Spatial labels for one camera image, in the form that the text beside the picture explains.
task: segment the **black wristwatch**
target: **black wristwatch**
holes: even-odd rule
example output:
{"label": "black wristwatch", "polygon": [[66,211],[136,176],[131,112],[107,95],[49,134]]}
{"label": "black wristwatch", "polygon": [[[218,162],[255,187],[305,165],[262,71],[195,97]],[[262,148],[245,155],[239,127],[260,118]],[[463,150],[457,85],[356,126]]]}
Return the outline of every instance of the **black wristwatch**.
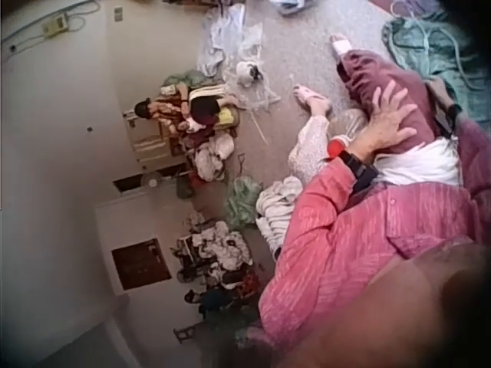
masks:
{"label": "black wristwatch", "polygon": [[445,113],[445,118],[447,119],[447,122],[450,125],[450,130],[452,130],[452,132],[455,132],[457,116],[462,111],[462,107],[459,104],[454,103],[448,108],[447,112]]}
{"label": "black wristwatch", "polygon": [[351,170],[356,183],[353,186],[353,193],[360,192],[367,188],[377,177],[378,170],[373,165],[365,165],[355,155],[342,150],[338,156],[341,161]]}

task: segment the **fan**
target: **fan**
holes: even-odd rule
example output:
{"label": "fan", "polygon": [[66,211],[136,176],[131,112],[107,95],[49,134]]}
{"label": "fan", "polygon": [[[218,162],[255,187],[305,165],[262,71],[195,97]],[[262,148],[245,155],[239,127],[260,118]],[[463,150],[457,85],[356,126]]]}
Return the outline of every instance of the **fan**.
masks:
{"label": "fan", "polygon": [[163,177],[158,171],[145,172],[141,176],[141,187],[145,189],[156,189],[163,182]]}

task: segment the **finger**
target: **finger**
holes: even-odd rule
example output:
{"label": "finger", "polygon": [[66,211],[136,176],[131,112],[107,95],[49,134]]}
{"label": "finger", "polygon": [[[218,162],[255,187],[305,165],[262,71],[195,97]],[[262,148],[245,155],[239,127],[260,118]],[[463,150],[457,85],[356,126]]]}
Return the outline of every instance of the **finger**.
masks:
{"label": "finger", "polygon": [[385,87],[384,92],[382,93],[382,101],[381,108],[387,109],[389,107],[390,96],[392,96],[392,92],[394,92],[394,88],[396,87],[396,82],[391,79],[389,84]]}
{"label": "finger", "polygon": [[402,106],[398,110],[400,121],[404,120],[410,113],[417,110],[417,105],[415,103],[409,103],[408,105]]}
{"label": "finger", "polygon": [[371,103],[374,106],[374,113],[378,112],[380,109],[381,94],[382,94],[382,89],[380,87],[375,88],[374,96],[371,98]]}
{"label": "finger", "polygon": [[400,106],[401,101],[407,96],[407,88],[400,90],[397,92],[390,100],[390,108],[393,110],[397,110]]}
{"label": "finger", "polygon": [[417,130],[414,128],[402,128],[396,133],[396,142],[394,145],[399,144],[412,136],[415,136],[417,134]]}

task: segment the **floor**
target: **floor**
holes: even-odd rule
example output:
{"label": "floor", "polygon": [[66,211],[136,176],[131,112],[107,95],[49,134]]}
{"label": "floor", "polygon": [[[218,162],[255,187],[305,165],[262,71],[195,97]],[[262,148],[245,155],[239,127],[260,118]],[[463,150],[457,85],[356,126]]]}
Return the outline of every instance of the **floor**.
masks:
{"label": "floor", "polygon": [[[289,175],[288,153],[295,145],[298,131],[308,115],[295,102],[292,88],[305,84],[331,98],[334,113],[350,106],[348,94],[337,76],[328,37],[335,32],[348,36],[354,47],[367,48],[386,55],[381,41],[382,25],[391,16],[368,0],[324,0],[291,18],[283,18],[266,0],[246,2],[246,24],[263,25],[264,69],[270,87],[281,100],[268,112],[259,112],[257,121],[267,144],[247,113],[241,116],[236,139],[236,151],[226,167],[229,180],[237,176],[239,163],[236,155],[245,154],[244,175],[249,175],[264,186]],[[208,216],[223,215],[226,184],[214,182],[202,187],[193,203]],[[244,236],[252,249],[256,263],[270,278],[274,262],[267,243],[254,228]]]}

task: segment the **brown window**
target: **brown window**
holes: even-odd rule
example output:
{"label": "brown window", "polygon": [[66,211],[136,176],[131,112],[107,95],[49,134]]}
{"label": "brown window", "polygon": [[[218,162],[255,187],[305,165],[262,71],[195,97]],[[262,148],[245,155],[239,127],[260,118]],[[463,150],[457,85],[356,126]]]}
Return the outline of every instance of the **brown window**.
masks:
{"label": "brown window", "polygon": [[112,251],[124,290],[172,278],[156,239]]}

